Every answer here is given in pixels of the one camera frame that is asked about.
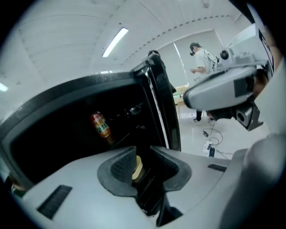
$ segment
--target person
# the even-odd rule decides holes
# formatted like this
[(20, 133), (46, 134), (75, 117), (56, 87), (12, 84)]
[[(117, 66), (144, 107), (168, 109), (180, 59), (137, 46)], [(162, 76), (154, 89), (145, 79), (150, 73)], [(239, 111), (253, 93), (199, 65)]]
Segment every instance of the person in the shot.
[[(152, 55), (152, 54), (155, 54), (155, 55), (158, 55), (160, 58), (160, 53), (157, 51), (157, 50), (151, 50), (148, 52), (148, 56)], [(171, 87), (171, 90), (172, 90), (172, 93), (174, 94), (175, 92), (177, 92), (177, 90), (174, 88), (174, 86), (170, 83), (170, 87)]]
[[(199, 45), (199, 43), (193, 42), (190, 45), (191, 56), (196, 58), (197, 68), (192, 68), (191, 72), (195, 74), (200, 73), (201, 76), (209, 74), (215, 71), (217, 59), (206, 49)], [(193, 120), (194, 123), (200, 123), (202, 119), (202, 112), (197, 110), (197, 116)]]

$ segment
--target cable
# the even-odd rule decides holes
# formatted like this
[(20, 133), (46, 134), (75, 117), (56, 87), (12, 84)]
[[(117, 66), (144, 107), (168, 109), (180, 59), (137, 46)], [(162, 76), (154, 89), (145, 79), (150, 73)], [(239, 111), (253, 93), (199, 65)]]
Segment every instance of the cable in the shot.
[(213, 60), (211, 60), (208, 56), (206, 56), (206, 50), (205, 50), (204, 48), (203, 48), (203, 50), (204, 50), (204, 58), (207, 59), (207, 60), (209, 60), (209, 61), (211, 61), (211, 62), (213, 62), (213, 67), (212, 67), (212, 69), (213, 69), (213, 71), (215, 71), (214, 67), (215, 67), (215, 64), (217, 64), (217, 63), (214, 62)]
[[(219, 132), (218, 130), (214, 129), (215, 122), (216, 122), (216, 121), (214, 121), (214, 125), (213, 125), (212, 128), (205, 128), (205, 129), (203, 129), (202, 131), (203, 131), (203, 132), (206, 132), (205, 130), (210, 130), (210, 134), (208, 134), (208, 135), (211, 135), (212, 132), (213, 132), (213, 130), (214, 130), (214, 131), (217, 131), (217, 132), (221, 135), (221, 137), (222, 137), (222, 140), (221, 140), (221, 141), (219, 141), (219, 139), (216, 138), (216, 137), (211, 137), (211, 138), (210, 138), (210, 142), (211, 142), (213, 145), (216, 146), (216, 145), (219, 145), (219, 144), (221, 144), (221, 143), (223, 142), (223, 135), (222, 135), (221, 132)], [(217, 144), (214, 144), (214, 143), (211, 141), (212, 138), (216, 139), (216, 140), (218, 141), (218, 143), (217, 143)]]
[(220, 151), (218, 151), (219, 153), (220, 153), (220, 155), (222, 155), (224, 158), (226, 158), (226, 159), (228, 159), (226, 156), (224, 156)]
[(223, 152), (221, 152), (221, 151), (219, 151), (219, 150), (217, 150), (217, 149), (215, 149), (217, 152), (219, 152), (224, 158), (226, 158), (226, 159), (228, 159), (229, 160), (229, 158), (227, 158), (226, 156), (224, 156), (224, 154), (231, 154), (231, 155), (233, 155), (233, 153), (223, 153)]

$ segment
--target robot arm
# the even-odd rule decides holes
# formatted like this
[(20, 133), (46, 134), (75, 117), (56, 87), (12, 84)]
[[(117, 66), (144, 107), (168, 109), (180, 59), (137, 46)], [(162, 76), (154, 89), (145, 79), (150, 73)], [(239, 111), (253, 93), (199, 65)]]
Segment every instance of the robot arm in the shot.
[[(255, 32), (253, 34), (241, 41), (235, 38), (229, 48), (222, 50), (217, 71), (184, 93), (183, 99), (189, 108), (206, 110), (215, 120), (234, 117), (248, 131), (262, 124), (258, 121), (260, 112), (253, 94), (257, 66), (262, 66), (268, 80), (273, 71), (267, 55), (261, 52), (264, 51), (262, 42), (257, 39)], [(245, 47), (251, 51), (254, 42), (257, 45), (252, 48), (253, 52), (245, 52)]]

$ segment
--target ceiling light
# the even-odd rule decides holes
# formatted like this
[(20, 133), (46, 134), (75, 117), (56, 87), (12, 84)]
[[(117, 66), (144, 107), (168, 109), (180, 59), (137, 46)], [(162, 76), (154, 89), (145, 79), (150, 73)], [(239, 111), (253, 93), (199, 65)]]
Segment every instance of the ceiling light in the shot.
[(7, 91), (8, 87), (6, 87), (4, 84), (0, 83), (0, 91)]
[(106, 51), (102, 55), (102, 57), (108, 57), (111, 51), (114, 49), (114, 47), (117, 45), (117, 43), (124, 37), (125, 34), (127, 34), (128, 29), (122, 28), (119, 33), (115, 36), (115, 38), (112, 40), (112, 42), (108, 45)]

